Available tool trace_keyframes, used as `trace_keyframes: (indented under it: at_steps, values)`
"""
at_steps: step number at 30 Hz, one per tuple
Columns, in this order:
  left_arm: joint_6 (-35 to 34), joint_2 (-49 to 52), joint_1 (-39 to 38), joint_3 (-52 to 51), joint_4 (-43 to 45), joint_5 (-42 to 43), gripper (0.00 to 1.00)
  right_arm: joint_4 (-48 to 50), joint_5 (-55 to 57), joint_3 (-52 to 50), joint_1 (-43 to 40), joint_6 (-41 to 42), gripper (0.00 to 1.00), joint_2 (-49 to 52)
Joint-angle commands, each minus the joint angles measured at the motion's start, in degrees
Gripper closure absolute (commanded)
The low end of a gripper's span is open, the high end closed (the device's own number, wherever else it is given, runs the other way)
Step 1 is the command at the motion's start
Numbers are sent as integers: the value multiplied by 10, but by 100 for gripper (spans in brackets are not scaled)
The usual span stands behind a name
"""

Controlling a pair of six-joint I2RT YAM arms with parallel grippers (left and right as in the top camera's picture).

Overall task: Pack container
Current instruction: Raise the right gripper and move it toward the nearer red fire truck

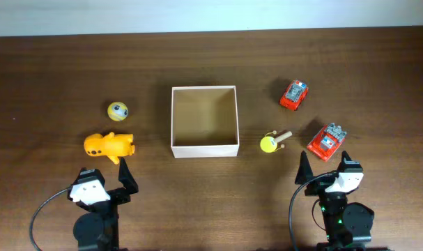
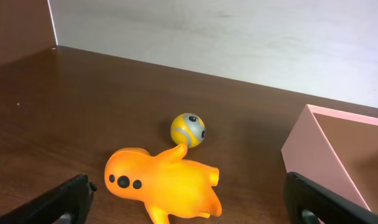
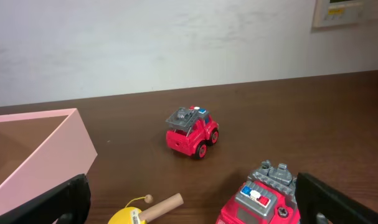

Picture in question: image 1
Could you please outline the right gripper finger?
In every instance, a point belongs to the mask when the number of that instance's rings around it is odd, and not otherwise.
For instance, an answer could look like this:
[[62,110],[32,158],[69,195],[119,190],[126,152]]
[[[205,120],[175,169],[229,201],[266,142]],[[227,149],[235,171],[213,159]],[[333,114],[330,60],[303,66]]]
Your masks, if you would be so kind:
[[295,177],[296,185],[303,185],[306,182],[312,180],[314,177],[312,168],[310,166],[307,154],[305,151],[302,151],[300,154],[300,164],[298,167],[298,172]]
[[338,172],[340,173],[362,173],[363,168],[358,161],[351,159],[346,151],[341,153],[341,162],[338,166]]

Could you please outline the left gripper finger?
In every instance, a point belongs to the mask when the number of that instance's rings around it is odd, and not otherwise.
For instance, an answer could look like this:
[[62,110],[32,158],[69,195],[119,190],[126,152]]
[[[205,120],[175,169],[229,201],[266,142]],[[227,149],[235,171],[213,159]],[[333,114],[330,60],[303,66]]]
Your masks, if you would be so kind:
[[118,180],[123,184],[123,187],[126,189],[128,194],[138,193],[139,187],[137,185],[137,182],[130,173],[125,158],[123,157],[120,157]]
[[82,168],[77,178],[73,182],[73,185],[79,185],[95,180],[98,180],[101,185],[105,184],[105,178],[103,177],[99,169]]

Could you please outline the red toy fire truck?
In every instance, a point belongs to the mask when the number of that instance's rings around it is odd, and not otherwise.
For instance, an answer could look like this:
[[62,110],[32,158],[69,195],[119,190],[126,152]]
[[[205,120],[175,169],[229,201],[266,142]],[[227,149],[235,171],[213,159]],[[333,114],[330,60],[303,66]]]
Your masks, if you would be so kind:
[[307,149],[327,162],[343,144],[346,136],[347,132],[340,125],[329,123],[313,137]]

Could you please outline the red toy police car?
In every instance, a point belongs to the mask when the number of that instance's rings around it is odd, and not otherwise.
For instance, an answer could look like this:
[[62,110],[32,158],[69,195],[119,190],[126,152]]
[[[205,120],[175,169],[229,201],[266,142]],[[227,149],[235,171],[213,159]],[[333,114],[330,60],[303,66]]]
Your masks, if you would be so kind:
[[293,80],[281,96],[281,106],[296,111],[308,94],[309,87],[298,79]]

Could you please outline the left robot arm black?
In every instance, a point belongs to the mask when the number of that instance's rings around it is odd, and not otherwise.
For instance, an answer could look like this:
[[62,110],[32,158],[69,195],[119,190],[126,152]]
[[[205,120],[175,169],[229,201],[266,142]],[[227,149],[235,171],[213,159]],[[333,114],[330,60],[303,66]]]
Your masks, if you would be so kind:
[[107,191],[105,178],[99,169],[83,168],[69,189],[68,199],[87,211],[73,227],[79,251],[120,249],[118,206],[129,203],[130,196],[139,191],[123,157],[119,158],[118,180],[123,186]]

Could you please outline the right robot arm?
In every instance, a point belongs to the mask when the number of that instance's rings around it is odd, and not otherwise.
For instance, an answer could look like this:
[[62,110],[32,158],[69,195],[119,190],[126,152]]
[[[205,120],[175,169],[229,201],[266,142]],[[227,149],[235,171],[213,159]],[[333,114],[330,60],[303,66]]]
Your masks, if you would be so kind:
[[316,196],[321,208],[327,241],[318,243],[317,250],[365,250],[371,241],[371,228],[375,213],[358,202],[348,202],[348,195],[356,191],[364,177],[361,164],[341,153],[338,168],[318,176],[313,175],[307,154],[300,154],[300,164],[295,178],[298,186],[289,204],[289,231],[293,248],[298,249],[293,232],[293,205],[301,190],[305,196]]

